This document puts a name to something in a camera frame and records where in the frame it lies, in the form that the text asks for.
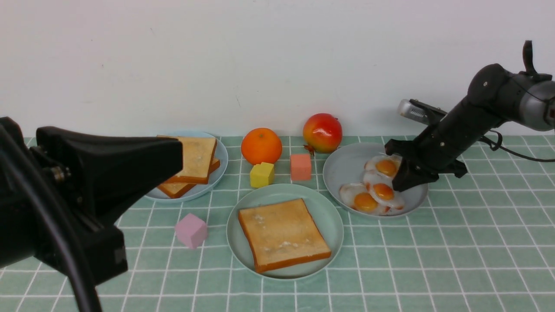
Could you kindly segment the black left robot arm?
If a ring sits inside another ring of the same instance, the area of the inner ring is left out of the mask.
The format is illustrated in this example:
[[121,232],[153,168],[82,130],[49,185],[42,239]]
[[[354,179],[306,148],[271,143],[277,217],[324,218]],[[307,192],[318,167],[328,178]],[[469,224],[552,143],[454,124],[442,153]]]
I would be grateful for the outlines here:
[[[95,285],[125,273],[124,235],[115,222],[140,198],[182,170],[179,140],[94,136],[49,126],[36,130],[36,146],[29,148],[14,120],[2,117],[1,126],[65,202],[64,213]],[[65,272],[32,203],[2,165],[1,267],[29,257]]]

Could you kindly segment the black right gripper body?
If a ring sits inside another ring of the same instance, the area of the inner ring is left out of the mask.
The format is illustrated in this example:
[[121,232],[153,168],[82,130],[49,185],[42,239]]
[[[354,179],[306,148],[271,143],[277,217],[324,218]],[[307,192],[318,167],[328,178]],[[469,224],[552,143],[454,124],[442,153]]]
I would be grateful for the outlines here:
[[427,126],[414,140],[389,140],[386,154],[418,158],[438,174],[452,173],[460,178],[467,169],[458,157],[501,123],[500,116],[464,97],[440,122]]

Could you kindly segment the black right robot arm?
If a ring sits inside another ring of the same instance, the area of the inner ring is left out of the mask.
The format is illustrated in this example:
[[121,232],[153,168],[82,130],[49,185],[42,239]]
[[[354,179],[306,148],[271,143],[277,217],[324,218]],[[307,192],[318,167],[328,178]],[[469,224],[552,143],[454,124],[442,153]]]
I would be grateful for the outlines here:
[[440,174],[461,178],[467,173],[458,160],[490,130],[507,122],[529,129],[554,130],[554,81],[547,74],[513,74],[501,65],[488,65],[472,79],[467,95],[445,115],[420,101],[428,126],[414,140],[389,140],[386,154],[402,158],[392,185],[402,192],[436,182]]

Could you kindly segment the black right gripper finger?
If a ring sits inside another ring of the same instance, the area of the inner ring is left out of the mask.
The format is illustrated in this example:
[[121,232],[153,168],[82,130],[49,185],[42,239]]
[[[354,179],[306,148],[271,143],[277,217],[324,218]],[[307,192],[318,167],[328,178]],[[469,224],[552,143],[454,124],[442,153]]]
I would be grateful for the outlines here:
[[438,178],[438,172],[423,164],[418,158],[403,157],[392,181],[392,187],[397,192],[404,192],[415,186],[436,182]]

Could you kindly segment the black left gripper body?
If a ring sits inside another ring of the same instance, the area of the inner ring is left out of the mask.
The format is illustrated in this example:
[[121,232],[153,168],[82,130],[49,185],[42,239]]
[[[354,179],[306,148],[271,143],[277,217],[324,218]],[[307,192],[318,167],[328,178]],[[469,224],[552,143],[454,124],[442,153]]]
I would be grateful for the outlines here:
[[68,205],[104,226],[183,167],[174,138],[94,136],[40,127],[36,157]]

